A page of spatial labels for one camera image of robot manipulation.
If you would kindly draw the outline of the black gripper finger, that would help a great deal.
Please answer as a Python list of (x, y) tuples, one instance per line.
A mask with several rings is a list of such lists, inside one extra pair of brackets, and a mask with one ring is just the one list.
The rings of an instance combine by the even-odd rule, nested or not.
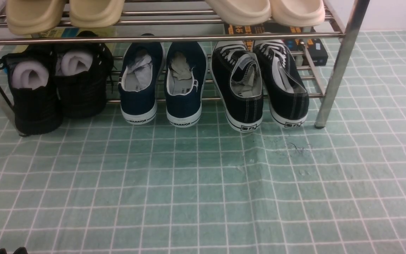
[(25, 247), (19, 247), (16, 249), (16, 251), (13, 252), (13, 254), (29, 254), (27, 252), (27, 249)]

